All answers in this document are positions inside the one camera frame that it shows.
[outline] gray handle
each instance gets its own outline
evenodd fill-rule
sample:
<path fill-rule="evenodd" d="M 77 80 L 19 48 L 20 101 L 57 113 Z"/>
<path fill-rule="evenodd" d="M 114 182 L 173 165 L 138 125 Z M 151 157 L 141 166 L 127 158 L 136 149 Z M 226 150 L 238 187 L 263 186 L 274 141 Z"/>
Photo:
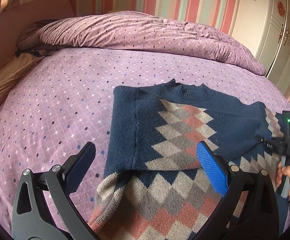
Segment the gray handle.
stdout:
<path fill-rule="evenodd" d="M 286 161 L 286 156 L 282 156 L 281 158 L 281 161 L 282 161 L 282 167 L 285 166 L 285 161 Z M 283 183 L 283 189 L 282 189 L 282 192 L 281 192 L 281 197 L 282 198 L 287 198 L 288 197 L 288 192 L 289 192 L 289 189 L 290 189 L 290 184 L 289 184 L 289 177 L 288 176 L 283 176 L 282 177 L 282 183 Z"/>

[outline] white wardrobe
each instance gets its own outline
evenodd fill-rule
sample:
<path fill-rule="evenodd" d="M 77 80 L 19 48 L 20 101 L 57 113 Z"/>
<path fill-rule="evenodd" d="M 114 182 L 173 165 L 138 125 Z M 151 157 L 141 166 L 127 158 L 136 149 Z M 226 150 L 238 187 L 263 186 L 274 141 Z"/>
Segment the white wardrobe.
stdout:
<path fill-rule="evenodd" d="M 267 70 L 266 77 L 290 96 L 290 0 L 240 0 L 232 36 Z"/>

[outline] purple comforter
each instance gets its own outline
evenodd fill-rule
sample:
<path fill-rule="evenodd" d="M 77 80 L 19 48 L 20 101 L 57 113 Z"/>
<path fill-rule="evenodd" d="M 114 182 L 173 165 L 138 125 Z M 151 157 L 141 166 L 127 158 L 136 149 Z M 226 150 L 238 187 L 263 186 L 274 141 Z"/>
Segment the purple comforter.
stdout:
<path fill-rule="evenodd" d="M 27 50 L 40 44 L 165 52 L 212 59 L 265 75 L 265 67 L 234 38 L 213 27 L 124 11 L 55 21 L 20 38 Z"/>
<path fill-rule="evenodd" d="M 47 171 L 79 152 L 87 141 L 96 159 L 71 198 L 85 220 L 102 181 L 110 134 L 113 89 L 149 86 L 175 78 L 206 84 L 245 104 L 263 102 L 275 112 L 289 110 L 265 77 L 212 60 L 157 52 L 69 48 L 38 63 L 0 106 L 0 223 L 10 232 L 13 200 L 21 172 Z M 47 194 L 58 225 L 61 219 Z"/>

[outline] purple bedsheet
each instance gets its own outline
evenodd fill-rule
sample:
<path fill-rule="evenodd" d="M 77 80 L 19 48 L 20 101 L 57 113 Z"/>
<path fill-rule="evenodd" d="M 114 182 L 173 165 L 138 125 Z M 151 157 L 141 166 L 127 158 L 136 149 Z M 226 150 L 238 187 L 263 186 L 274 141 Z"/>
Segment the purple bedsheet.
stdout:
<path fill-rule="evenodd" d="M 245 104 L 261 101 L 272 111 L 290 110 L 265 77 L 226 63 L 131 50 L 56 51 L 29 71 L 0 107 L 0 223 L 4 228 L 11 231 L 14 195 L 24 169 L 47 171 L 92 141 L 96 159 L 77 192 L 71 194 L 87 221 L 103 177 L 114 87 L 149 86 L 172 78 L 184 84 L 204 83 Z M 61 225 L 48 196 L 53 217 Z"/>

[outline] blue gripper pad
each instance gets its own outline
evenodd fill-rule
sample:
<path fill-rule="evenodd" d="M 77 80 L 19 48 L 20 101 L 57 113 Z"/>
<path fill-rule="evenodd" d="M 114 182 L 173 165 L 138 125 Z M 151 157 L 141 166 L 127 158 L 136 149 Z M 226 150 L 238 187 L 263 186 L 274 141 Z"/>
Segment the blue gripper pad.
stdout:
<path fill-rule="evenodd" d="M 228 189 L 227 172 L 216 155 L 204 141 L 197 144 L 196 157 L 202 165 L 202 168 L 204 169 L 215 192 L 222 194 L 224 197 Z"/>
<path fill-rule="evenodd" d="M 69 173 L 65 176 L 65 193 L 69 195 L 70 193 L 76 192 L 79 185 L 81 184 L 85 174 L 87 173 L 89 167 L 91 166 L 93 160 L 95 159 L 96 148 L 91 142 L 85 144 L 83 149 L 77 154 L 75 162 L 72 164 Z"/>

